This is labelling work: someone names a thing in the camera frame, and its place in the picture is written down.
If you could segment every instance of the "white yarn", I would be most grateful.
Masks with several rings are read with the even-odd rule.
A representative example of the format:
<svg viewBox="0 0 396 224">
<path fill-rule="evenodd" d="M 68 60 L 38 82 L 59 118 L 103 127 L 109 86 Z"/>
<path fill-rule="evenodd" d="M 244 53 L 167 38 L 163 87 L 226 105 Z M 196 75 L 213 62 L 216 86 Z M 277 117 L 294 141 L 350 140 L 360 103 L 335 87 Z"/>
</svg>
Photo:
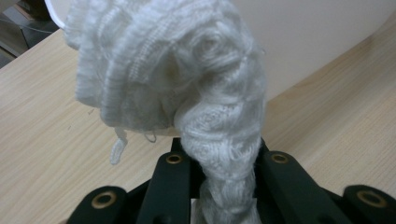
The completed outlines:
<svg viewBox="0 0 396 224">
<path fill-rule="evenodd" d="M 124 129 L 174 126 L 207 176 L 196 223 L 261 223 L 262 51 L 229 0 L 74 0 L 64 34 L 79 52 L 77 99 L 117 127 L 112 163 Z"/>
</svg>

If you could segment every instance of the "black plastic part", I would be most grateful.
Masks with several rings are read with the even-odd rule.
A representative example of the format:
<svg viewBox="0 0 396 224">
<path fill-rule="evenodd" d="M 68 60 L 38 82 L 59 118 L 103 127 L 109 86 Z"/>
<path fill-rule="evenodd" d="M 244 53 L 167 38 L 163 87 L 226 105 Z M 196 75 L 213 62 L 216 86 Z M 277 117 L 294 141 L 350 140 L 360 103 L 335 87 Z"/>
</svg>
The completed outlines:
<svg viewBox="0 0 396 224">
<path fill-rule="evenodd" d="M 286 223 L 351 223 L 291 155 L 265 153 L 262 173 Z"/>
<path fill-rule="evenodd" d="M 350 186 L 343 198 L 354 223 L 396 223 L 396 201 L 385 192 L 364 185 Z"/>
<path fill-rule="evenodd" d="M 82 200 L 67 224 L 125 223 L 127 199 L 126 191 L 118 187 L 96 189 Z"/>
<path fill-rule="evenodd" d="M 169 152 L 160 157 L 137 224 L 190 223 L 190 165 L 184 152 Z"/>
</svg>

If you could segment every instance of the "light wood surface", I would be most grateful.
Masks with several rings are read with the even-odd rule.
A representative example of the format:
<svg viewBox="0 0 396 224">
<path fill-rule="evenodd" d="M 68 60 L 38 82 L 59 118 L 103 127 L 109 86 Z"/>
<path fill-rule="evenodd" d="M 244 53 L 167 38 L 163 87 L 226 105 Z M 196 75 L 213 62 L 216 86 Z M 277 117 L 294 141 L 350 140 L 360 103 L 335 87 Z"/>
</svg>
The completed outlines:
<svg viewBox="0 0 396 224">
<path fill-rule="evenodd" d="M 77 53 L 57 32 L 0 70 L 0 223 L 60 223 L 91 190 L 133 189 L 171 138 L 116 140 L 74 99 Z M 367 184 L 396 197 L 396 19 L 269 102 L 264 138 L 337 193 Z"/>
</svg>

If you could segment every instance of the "white wall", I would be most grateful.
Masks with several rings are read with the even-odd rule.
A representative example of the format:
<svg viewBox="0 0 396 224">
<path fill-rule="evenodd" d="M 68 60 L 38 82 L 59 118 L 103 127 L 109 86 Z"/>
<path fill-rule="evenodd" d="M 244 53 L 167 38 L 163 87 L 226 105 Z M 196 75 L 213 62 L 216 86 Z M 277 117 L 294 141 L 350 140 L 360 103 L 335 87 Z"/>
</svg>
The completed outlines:
<svg viewBox="0 0 396 224">
<path fill-rule="evenodd" d="M 383 24 L 395 0 L 233 0 L 266 51 L 267 98 L 311 75 Z"/>
</svg>

